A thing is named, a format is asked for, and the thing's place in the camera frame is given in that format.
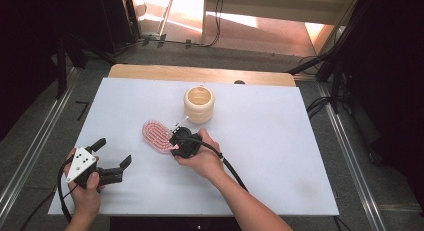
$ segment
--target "hand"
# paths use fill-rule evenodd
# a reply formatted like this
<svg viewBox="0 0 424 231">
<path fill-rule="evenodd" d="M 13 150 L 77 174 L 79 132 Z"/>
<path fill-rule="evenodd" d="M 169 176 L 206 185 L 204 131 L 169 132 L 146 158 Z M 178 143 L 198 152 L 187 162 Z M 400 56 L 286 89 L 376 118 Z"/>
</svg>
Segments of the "hand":
<svg viewBox="0 0 424 231">
<path fill-rule="evenodd" d="M 75 153 L 75 151 L 76 149 L 73 148 L 66 159 L 69 159 Z M 71 163 L 65 166 L 64 173 L 66 176 L 68 175 L 70 167 Z M 93 172 L 88 177 L 86 189 L 82 188 L 81 186 L 75 188 L 77 185 L 75 182 L 70 182 L 68 184 L 69 190 L 75 188 L 71 192 L 75 211 L 70 226 L 75 223 L 78 224 L 78 227 L 82 229 L 85 229 L 83 227 L 89 228 L 91 226 L 100 209 L 100 194 L 97 192 L 99 180 L 99 174 L 97 172 Z"/>
<path fill-rule="evenodd" d="M 219 144 L 213 141 L 206 129 L 200 129 L 198 134 L 202 138 L 203 142 L 211 145 L 220 152 Z M 223 164 L 218 158 L 218 155 L 203 145 L 200 146 L 196 155 L 188 159 L 175 156 L 175 160 L 177 160 L 180 165 L 191 167 L 200 176 L 209 180 L 211 180 L 214 176 L 225 174 Z"/>
</svg>

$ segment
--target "beige cup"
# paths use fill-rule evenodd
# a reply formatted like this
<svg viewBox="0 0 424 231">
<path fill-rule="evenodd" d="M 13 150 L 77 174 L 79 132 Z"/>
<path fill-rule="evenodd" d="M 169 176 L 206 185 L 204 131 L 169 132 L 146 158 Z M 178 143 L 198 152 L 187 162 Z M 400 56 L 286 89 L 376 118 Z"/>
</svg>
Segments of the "beige cup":
<svg viewBox="0 0 424 231">
<path fill-rule="evenodd" d="M 184 95 L 184 112 L 188 120 L 195 124 L 203 124 L 212 118 L 215 97 L 204 86 L 189 89 Z"/>
</svg>

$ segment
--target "floor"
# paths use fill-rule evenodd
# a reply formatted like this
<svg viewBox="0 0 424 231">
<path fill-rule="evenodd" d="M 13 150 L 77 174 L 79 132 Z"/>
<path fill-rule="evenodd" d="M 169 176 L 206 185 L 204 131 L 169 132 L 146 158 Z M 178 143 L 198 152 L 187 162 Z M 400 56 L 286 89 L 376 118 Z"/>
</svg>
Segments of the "floor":
<svg viewBox="0 0 424 231">
<path fill-rule="evenodd" d="M 155 4 L 153 1 L 153 4 L 150 4 L 149 0 L 145 1 L 149 11 L 151 5 L 160 8 L 161 4 Z M 200 42 L 201 32 L 198 28 L 201 25 L 199 25 L 198 20 L 196 24 L 186 25 L 190 28 L 181 25 L 186 22 L 181 17 L 188 19 L 187 14 L 184 14 L 183 11 L 185 6 L 183 4 L 173 6 L 177 7 L 174 11 L 178 11 L 178 13 L 171 12 L 169 16 L 169 20 L 172 22 L 164 28 L 164 33 L 167 34 L 166 40 L 185 42 L 186 39 L 190 39 L 193 42 Z M 156 11 L 156 14 L 161 16 L 161 11 Z M 214 31 L 213 18 L 213 15 L 210 15 L 208 23 L 211 24 L 207 25 L 207 27 L 212 26 L 212 31 L 210 31 L 212 33 Z M 116 59 L 119 62 L 129 64 L 162 64 L 285 72 L 304 62 L 306 59 L 303 59 L 303 57 L 315 55 L 303 24 L 282 21 L 284 24 L 274 25 L 275 20 L 256 21 L 279 28 L 276 32 L 272 31 L 274 32 L 273 35 L 269 35 L 270 33 L 267 33 L 266 30 L 272 30 L 271 27 L 269 29 L 265 27 L 264 30 L 256 29 L 233 22 L 228 17 L 228 19 L 222 19 L 220 41 L 213 48 L 196 49 L 192 47 L 185 49 L 183 45 L 173 43 L 165 43 L 163 47 L 158 48 L 157 43 L 151 42 L 146 46 L 130 47 Z M 153 28 L 150 29 L 150 32 L 148 32 L 147 27 L 143 29 L 146 35 L 153 38 L 157 29 L 154 26 L 151 27 Z M 252 33 L 249 34 L 250 36 L 239 37 L 238 34 L 241 29 L 249 30 Z M 246 45 L 246 42 L 251 40 L 252 37 L 260 38 L 258 38 L 259 41 L 252 41 L 249 45 Z M 283 44 L 274 45 L 276 40 Z M 81 103 L 90 103 L 94 99 L 101 79 L 108 75 L 109 69 L 110 66 L 101 59 L 90 59 L 87 68 L 84 70 L 73 70 L 70 65 L 68 77 L 70 92 L 68 96 L 55 104 L 54 96 L 57 87 L 52 84 L 21 117 L 9 135 L 0 142 L 2 151 L 0 152 L 2 167 L 0 189 L 3 190 L 0 200 L 0 210 L 2 210 L 0 215 L 1 230 L 20 229 L 30 212 L 51 192 L 56 180 L 57 168 L 63 162 L 68 150 L 74 147 L 87 115 L 86 112 L 83 112 L 84 104 Z M 314 82 L 313 75 L 307 74 L 315 73 L 316 70 L 315 67 L 311 67 L 295 77 L 305 107 L 316 98 L 324 95 L 321 93 L 321 86 L 331 87 L 331 83 L 318 84 Z M 55 116 L 51 113 L 52 107 L 57 107 L 60 102 L 63 102 L 63 107 L 58 108 L 59 112 Z M 366 203 L 364 203 L 363 196 L 360 194 L 361 189 L 354 181 L 354 171 L 346 161 L 346 155 L 349 154 L 341 148 L 340 137 L 337 136 L 334 123 L 331 122 L 331 109 L 327 108 L 311 120 L 311 125 L 335 193 L 341 214 L 340 219 L 351 230 L 423 230 L 424 219 L 419 216 L 422 210 L 411 194 L 406 180 L 390 167 L 379 167 L 371 164 L 368 159 L 366 144 L 361 134 L 358 133 L 354 120 L 346 112 L 341 112 L 339 117 L 343 121 L 351 151 L 366 180 L 366 187 L 371 191 L 371 198 L 375 201 L 379 210 L 377 215 L 380 216 L 383 225 L 377 225 L 378 228 L 375 228 L 375 224 L 371 223 L 372 220 L 379 217 L 370 218 L 366 211 Z M 40 137 L 43 135 L 48 137 L 44 141 Z M 20 179 L 23 183 L 19 184 L 19 182 L 13 181 L 16 179 Z M 47 215 L 49 205 L 50 201 L 42 206 L 28 224 L 27 230 L 60 230 L 65 227 L 66 221 L 63 217 Z M 295 230 L 338 230 L 332 217 L 284 218 Z M 99 216 L 92 230 L 108 230 L 112 226 L 108 217 Z M 145 230 L 154 230 L 154 228 L 146 228 Z"/>
</svg>

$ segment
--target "white table surface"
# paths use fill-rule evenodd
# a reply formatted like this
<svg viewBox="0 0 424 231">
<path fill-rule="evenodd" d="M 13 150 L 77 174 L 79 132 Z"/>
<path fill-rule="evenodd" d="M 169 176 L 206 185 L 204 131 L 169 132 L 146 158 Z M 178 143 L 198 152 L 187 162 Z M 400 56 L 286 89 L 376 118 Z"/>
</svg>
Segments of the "white table surface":
<svg viewBox="0 0 424 231">
<path fill-rule="evenodd" d="M 279 215 L 339 214 L 298 88 L 121 78 L 103 79 L 75 145 L 106 138 L 95 153 L 102 168 L 118 167 L 132 156 L 123 182 L 102 190 L 100 214 L 232 215 L 206 179 L 142 138 L 148 120 L 168 128 L 180 121 L 185 92 L 199 84 L 216 97 L 213 117 L 202 127 L 220 143 L 253 196 Z M 188 121 L 183 126 L 193 132 L 201 127 Z M 67 193 L 64 179 L 62 185 Z M 72 199 L 66 203 L 72 212 Z M 62 214 L 57 194 L 49 214 Z"/>
</svg>

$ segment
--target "wooden edge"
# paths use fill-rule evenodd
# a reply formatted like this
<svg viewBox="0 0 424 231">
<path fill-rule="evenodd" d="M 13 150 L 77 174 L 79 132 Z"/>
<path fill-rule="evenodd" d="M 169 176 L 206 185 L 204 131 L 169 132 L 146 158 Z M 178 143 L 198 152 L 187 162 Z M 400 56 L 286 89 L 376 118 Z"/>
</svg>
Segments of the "wooden edge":
<svg viewBox="0 0 424 231">
<path fill-rule="evenodd" d="M 241 80 L 246 84 L 296 87 L 293 76 L 287 73 L 163 65 L 116 64 L 108 77 L 212 83 Z"/>
</svg>

